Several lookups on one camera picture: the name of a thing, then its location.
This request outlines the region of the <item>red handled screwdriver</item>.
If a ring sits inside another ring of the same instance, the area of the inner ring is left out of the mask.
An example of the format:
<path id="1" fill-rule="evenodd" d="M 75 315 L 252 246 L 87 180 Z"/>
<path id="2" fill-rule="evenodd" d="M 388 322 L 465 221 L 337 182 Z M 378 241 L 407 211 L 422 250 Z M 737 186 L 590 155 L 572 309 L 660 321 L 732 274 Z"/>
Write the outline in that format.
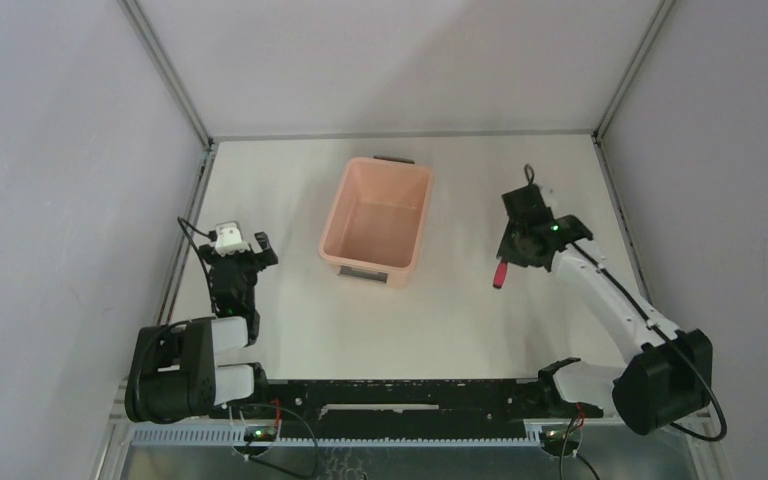
<path id="1" fill-rule="evenodd" d="M 508 262 L 500 260 L 494 272 L 492 286 L 494 289 L 502 289 L 508 273 Z"/>

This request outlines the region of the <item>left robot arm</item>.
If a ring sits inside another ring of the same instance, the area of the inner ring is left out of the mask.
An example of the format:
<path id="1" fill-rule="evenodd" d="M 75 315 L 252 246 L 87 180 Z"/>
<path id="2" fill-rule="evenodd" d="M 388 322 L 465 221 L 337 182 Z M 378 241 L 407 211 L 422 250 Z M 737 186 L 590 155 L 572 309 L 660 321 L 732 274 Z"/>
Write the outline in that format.
<path id="1" fill-rule="evenodd" d="M 139 331 L 124 398 L 131 421 L 171 424 L 231 401 L 250 417 L 270 409 L 273 392 L 259 363 L 221 366 L 217 360 L 259 337 L 255 287 L 259 273 L 278 257 L 266 233 L 254 238 L 258 251 L 235 224 L 217 226 L 213 242 L 198 248 L 211 314 Z"/>

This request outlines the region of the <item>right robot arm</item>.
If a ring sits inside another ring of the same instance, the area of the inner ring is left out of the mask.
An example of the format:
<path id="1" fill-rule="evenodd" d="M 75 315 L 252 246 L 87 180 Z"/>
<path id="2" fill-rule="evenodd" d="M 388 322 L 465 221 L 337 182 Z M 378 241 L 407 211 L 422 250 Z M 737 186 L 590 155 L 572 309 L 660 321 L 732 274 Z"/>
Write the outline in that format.
<path id="1" fill-rule="evenodd" d="M 712 405 L 713 346 L 699 329 L 684 331 L 608 268 L 593 233 L 573 215 L 557 217 L 536 184 L 502 196 L 507 224 L 493 286 L 509 266 L 542 268 L 577 292 L 608 333 L 621 367 L 580 358 L 556 361 L 538 373 L 539 406 L 565 415 L 576 403 L 616 413 L 638 435 L 648 435 Z"/>

